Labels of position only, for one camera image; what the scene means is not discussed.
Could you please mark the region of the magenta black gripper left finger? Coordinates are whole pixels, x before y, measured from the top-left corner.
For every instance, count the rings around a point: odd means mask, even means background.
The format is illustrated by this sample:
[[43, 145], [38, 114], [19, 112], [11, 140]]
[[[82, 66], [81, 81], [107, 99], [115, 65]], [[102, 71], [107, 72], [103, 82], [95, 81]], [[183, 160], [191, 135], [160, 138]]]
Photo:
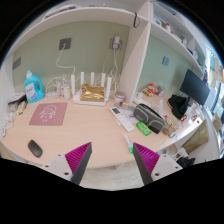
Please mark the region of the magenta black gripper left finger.
[[42, 168], [56, 176], [79, 185], [92, 154], [92, 143], [73, 149], [66, 154], [57, 154]]

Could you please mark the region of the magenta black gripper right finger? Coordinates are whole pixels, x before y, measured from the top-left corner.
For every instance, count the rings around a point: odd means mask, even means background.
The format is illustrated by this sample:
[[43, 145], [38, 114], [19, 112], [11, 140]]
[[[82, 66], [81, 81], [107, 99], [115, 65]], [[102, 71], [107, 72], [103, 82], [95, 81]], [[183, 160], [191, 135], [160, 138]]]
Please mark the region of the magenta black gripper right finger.
[[182, 169], [167, 154], [158, 155], [138, 143], [133, 144], [133, 155], [144, 185], [148, 185]]

